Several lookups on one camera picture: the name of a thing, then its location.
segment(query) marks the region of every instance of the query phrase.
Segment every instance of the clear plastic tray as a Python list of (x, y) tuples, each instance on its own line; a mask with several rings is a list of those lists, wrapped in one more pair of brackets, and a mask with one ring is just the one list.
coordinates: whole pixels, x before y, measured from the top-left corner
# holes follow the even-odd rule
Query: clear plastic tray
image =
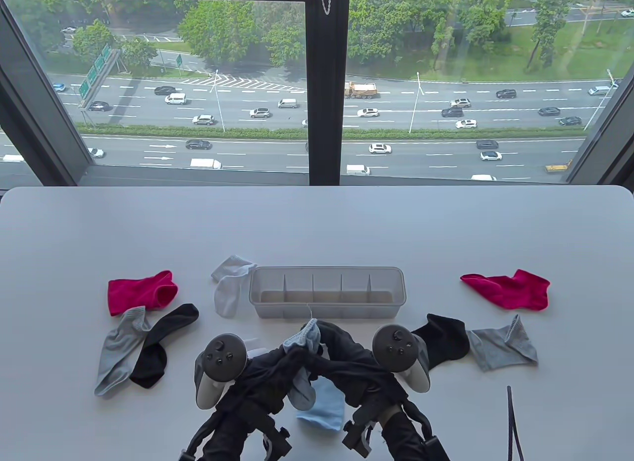
[(405, 298), (398, 268), (260, 266), (249, 290), (263, 319), (390, 319)]

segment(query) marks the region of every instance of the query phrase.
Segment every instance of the green road sign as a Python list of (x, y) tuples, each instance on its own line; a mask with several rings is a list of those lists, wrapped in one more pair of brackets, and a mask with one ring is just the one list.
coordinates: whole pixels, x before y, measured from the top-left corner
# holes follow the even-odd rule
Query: green road sign
[(97, 71), (101, 71), (103, 67), (104, 67), (104, 57), (98, 56), (97, 59), (95, 60), (95, 69), (97, 69)]
[(89, 90), (90, 85), (88, 84), (88, 81), (84, 80), (84, 82), (81, 83), (81, 86), (79, 87), (79, 94), (81, 95), (82, 99), (88, 95)]
[(106, 45), (104, 46), (104, 50), (102, 50), (102, 56), (104, 57), (104, 60), (107, 61), (109, 56), (110, 56), (110, 45)]
[(88, 71), (88, 82), (92, 85), (95, 79), (97, 79), (97, 70), (93, 66), (90, 68), (90, 71)]

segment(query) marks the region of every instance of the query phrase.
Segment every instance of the red sock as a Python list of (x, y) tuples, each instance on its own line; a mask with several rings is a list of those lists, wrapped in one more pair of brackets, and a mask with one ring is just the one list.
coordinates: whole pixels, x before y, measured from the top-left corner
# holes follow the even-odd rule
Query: red sock
[(503, 309), (542, 311), (548, 307), (550, 281), (518, 269), (514, 277), (464, 275), (460, 279), (482, 297)]

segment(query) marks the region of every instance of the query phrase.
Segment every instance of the highway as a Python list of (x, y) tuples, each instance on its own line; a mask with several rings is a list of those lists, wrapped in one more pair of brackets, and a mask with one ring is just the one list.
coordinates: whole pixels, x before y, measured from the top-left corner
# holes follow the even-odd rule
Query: highway
[[(79, 96), (75, 93), (82, 82), (81, 76), (50, 75), (52, 82), (68, 86), (58, 93), (72, 119), (83, 121), (77, 110)], [(344, 127), (380, 129), (410, 127), (412, 111), (418, 87), (416, 82), (403, 80), (375, 80), (380, 92), (378, 99), (346, 99), (344, 102)], [(162, 84), (174, 85), (189, 99), (187, 105), (168, 105), (164, 96), (155, 96), (154, 88)], [(113, 108), (108, 112), (90, 112), (95, 123), (121, 125), (178, 125), (195, 126), (191, 120), (198, 114), (211, 114), (219, 121), (220, 111), (226, 127), (245, 128), (299, 128), (308, 115), (306, 91), (301, 87), (280, 89), (279, 83), (242, 79), (217, 88), (213, 78), (195, 80), (131, 80), (107, 78), (95, 99), (106, 101)], [(422, 83), (417, 102), (413, 128), (439, 130), (455, 129), (460, 119), (476, 119), (480, 128), (496, 127), (551, 127), (558, 126), (559, 117), (539, 116), (537, 110), (545, 106), (557, 106), (561, 117), (579, 116), (585, 124), (599, 106), (601, 96), (589, 96), (587, 90), (594, 85), (609, 85), (605, 80), (532, 83)], [(517, 90), (516, 99), (498, 99), (496, 90), (512, 87)], [(297, 99), (298, 109), (278, 109), (279, 99)], [(456, 98), (469, 98), (472, 107), (464, 109), (462, 118), (443, 118), (441, 110), (449, 107)], [(249, 110), (269, 108), (269, 119), (251, 119)], [(360, 118), (357, 111), (377, 108), (379, 117)]]
[[(238, 171), (305, 173), (308, 154), (302, 141), (223, 141), (209, 139), (211, 150), (187, 150), (184, 139), (84, 135), (84, 142), (106, 152), (97, 164), (168, 168), (205, 168), (206, 159), (222, 162), (222, 167)], [(348, 164), (363, 164), (372, 175), (392, 177), (471, 178), (488, 173), (498, 180), (558, 182), (561, 174), (548, 174), (544, 166), (564, 164), (575, 156), (583, 139), (500, 139), (503, 158), (482, 162), (475, 141), (387, 142), (390, 155), (372, 155), (367, 142), (344, 142), (342, 173)], [(6, 135), (0, 134), (2, 155), (16, 155)], [(0, 168), (12, 166), (2, 163)]]

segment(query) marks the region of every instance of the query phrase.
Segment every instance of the truck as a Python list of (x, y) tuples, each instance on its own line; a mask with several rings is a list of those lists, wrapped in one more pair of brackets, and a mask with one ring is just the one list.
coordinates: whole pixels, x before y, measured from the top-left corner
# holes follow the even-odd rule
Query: truck
[(346, 98), (372, 99), (378, 98), (378, 91), (376, 83), (357, 84), (349, 81), (346, 82), (344, 95)]
[(573, 164), (573, 159), (570, 159), (565, 164), (554, 164), (552, 166), (545, 166), (547, 172), (565, 172)]

